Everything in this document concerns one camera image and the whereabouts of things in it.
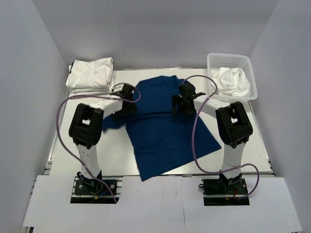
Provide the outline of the crumpled white t shirt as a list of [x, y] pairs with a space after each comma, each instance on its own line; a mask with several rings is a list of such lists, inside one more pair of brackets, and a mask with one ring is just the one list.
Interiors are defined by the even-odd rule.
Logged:
[[217, 73], [212, 75], [217, 85], [216, 94], [230, 97], [249, 97], [250, 82], [241, 68], [221, 67]]

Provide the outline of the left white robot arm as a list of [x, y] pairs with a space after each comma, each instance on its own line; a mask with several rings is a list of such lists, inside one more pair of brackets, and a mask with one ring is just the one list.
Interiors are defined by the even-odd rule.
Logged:
[[102, 190], [102, 171], [98, 164], [97, 144], [102, 135], [103, 120], [112, 116], [114, 120], [134, 113], [140, 92], [132, 85], [123, 83], [122, 88], [102, 97], [101, 101], [90, 105], [77, 105], [69, 127], [69, 136], [73, 139], [79, 152], [81, 171], [78, 179], [93, 194]]

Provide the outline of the white plastic basket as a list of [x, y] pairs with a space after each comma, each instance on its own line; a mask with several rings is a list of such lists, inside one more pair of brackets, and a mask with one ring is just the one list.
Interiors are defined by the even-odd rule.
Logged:
[[224, 102], [248, 102], [258, 97], [255, 76], [250, 59], [244, 55], [210, 53], [207, 72], [213, 82], [208, 91]]

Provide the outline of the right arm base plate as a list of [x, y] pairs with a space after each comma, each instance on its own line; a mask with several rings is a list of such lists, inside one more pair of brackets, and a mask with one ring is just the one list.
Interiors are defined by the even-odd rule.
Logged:
[[248, 194], [245, 179], [234, 184], [227, 191], [221, 187], [219, 179], [204, 179], [198, 185], [203, 191], [204, 206], [248, 206], [249, 197], [239, 199]]

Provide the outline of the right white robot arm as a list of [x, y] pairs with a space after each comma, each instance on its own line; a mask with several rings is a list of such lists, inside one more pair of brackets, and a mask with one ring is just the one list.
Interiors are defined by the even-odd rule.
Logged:
[[196, 114], [191, 135], [191, 149], [194, 161], [197, 162], [195, 152], [195, 130], [201, 112], [217, 120], [219, 136], [224, 143], [223, 164], [218, 172], [219, 190], [232, 193], [242, 180], [242, 153], [253, 128], [241, 102], [225, 103], [212, 98], [212, 95], [196, 93], [189, 82], [179, 86], [179, 95], [172, 96], [173, 114]]

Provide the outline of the blue t shirt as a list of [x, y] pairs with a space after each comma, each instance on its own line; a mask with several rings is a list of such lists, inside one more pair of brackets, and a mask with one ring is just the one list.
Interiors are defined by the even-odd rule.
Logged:
[[[172, 114], [172, 95], [180, 94], [181, 83], [176, 76], [140, 81], [136, 86], [141, 94], [137, 111], [121, 120], [114, 121], [112, 116], [103, 120], [104, 132], [126, 127], [142, 181], [193, 161], [191, 135], [196, 115]], [[196, 157], [220, 149], [221, 145], [199, 118], [195, 130]]]

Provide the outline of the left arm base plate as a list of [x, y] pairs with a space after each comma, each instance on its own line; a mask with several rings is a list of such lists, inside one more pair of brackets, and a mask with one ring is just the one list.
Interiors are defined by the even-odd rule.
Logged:
[[[122, 178], [105, 177], [104, 182], [111, 189], [116, 201], [121, 196]], [[90, 189], [82, 181], [75, 177], [70, 199], [71, 204], [116, 204], [107, 187], [99, 184], [99, 187]]]

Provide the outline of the white t shirt stack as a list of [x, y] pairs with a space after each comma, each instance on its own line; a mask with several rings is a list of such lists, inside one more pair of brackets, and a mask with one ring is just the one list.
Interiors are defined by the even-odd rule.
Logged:
[[113, 58], [92, 62], [75, 60], [69, 66], [66, 87], [71, 93], [111, 91], [114, 86]]

